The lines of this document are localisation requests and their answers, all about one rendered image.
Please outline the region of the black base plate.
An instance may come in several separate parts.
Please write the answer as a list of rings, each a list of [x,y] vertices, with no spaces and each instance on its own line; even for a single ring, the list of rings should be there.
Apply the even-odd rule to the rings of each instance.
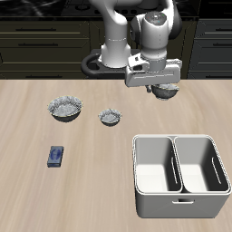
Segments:
[[[139,52],[139,49],[130,49],[128,52],[116,52],[109,56],[101,49],[93,49],[82,60],[81,69],[88,79],[124,80],[128,65],[127,58]]]

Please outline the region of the white two-bin basket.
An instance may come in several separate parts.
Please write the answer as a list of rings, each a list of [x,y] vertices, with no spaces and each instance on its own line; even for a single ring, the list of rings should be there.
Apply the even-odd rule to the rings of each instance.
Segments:
[[[232,192],[208,135],[136,135],[132,155],[141,218],[215,218]]]

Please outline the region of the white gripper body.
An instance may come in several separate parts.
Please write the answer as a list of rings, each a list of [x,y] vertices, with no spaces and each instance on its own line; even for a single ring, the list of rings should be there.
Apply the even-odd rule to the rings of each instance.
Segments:
[[[167,60],[163,70],[152,72],[148,62],[130,63],[126,67],[125,84],[138,87],[179,82],[181,67],[181,60]]]

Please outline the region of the small blue box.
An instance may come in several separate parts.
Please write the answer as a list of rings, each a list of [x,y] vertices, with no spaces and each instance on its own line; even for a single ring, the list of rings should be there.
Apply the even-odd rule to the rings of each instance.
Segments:
[[[52,146],[47,160],[47,167],[60,167],[63,158],[63,146]]]

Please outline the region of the dark kitchen cupboards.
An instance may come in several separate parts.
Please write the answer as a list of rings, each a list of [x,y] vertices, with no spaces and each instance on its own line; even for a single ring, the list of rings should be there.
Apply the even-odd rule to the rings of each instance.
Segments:
[[[189,13],[194,1],[174,0],[181,31],[170,38],[167,57],[182,61],[180,79],[232,79],[232,2],[230,17],[209,19]],[[131,22],[160,12],[162,5],[117,6]],[[0,0],[0,76],[6,79],[83,79],[82,60],[102,49],[102,14],[90,0]]]

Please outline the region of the large grey speckled bowl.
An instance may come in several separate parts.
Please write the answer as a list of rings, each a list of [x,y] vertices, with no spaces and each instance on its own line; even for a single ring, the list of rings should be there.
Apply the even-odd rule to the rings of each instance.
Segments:
[[[47,110],[56,120],[70,122],[79,116],[82,107],[83,103],[79,98],[65,95],[52,100]]]

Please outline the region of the medium grey speckled bowl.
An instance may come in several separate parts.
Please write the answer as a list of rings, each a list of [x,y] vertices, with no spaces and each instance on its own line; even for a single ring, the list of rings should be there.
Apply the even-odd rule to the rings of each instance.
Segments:
[[[153,94],[160,100],[168,100],[174,97],[179,91],[179,87],[175,84],[155,84],[151,86]]]

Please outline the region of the small grey speckled bowl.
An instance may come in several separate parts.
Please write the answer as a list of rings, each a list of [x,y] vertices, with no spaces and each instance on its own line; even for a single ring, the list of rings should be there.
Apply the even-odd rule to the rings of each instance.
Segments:
[[[115,109],[105,109],[98,115],[100,121],[107,126],[114,126],[121,120],[121,113]]]

